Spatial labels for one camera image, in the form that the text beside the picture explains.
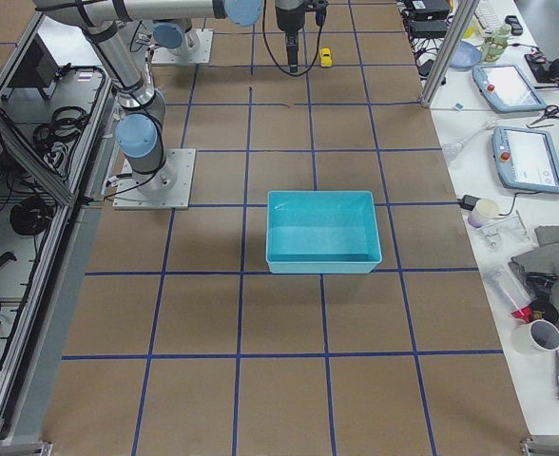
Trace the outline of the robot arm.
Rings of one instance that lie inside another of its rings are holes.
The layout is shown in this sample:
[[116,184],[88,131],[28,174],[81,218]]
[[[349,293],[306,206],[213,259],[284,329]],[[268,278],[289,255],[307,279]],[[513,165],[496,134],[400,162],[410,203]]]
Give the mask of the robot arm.
[[[265,1],[214,1],[220,6],[219,16],[229,18],[234,24],[248,27],[255,24],[261,16],[262,36],[266,50],[274,65],[290,77],[299,77],[311,70],[317,60],[303,71],[299,71],[299,33],[305,25],[307,13],[314,13],[318,27],[316,52],[320,49],[320,37],[325,25],[327,1],[276,1],[275,14],[278,28],[284,33],[288,69],[280,66],[266,38],[266,2]],[[178,55],[194,51],[199,43],[190,19],[167,19],[153,22],[152,38],[161,48],[166,48]]]
[[118,24],[137,20],[228,18],[247,27],[260,18],[261,1],[36,1],[47,17],[79,28],[117,90],[125,117],[117,123],[116,143],[131,167],[131,184],[111,197],[125,208],[187,206],[171,198],[179,169],[163,144],[165,101],[145,68],[136,64],[119,35]]

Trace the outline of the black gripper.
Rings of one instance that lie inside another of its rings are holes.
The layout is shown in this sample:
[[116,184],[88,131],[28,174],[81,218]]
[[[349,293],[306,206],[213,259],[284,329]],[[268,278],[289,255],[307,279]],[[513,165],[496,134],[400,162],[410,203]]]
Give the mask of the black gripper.
[[304,27],[305,14],[313,12],[316,15],[318,27],[325,23],[328,2],[326,0],[276,0],[276,22],[285,34],[285,46],[289,70],[298,72],[299,63],[299,31]]

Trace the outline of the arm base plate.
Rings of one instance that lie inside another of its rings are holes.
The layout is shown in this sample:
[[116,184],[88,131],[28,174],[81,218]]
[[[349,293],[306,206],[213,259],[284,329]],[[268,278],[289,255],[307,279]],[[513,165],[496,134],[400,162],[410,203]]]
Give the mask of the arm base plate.
[[180,209],[189,206],[195,168],[194,148],[166,148],[164,167],[146,184],[144,175],[120,180],[112,205],[117,210]]
[[184,31],[174,24],[157,24],[153,29],[153,66],[194,66],[208,64],[213,30],[192,28]]

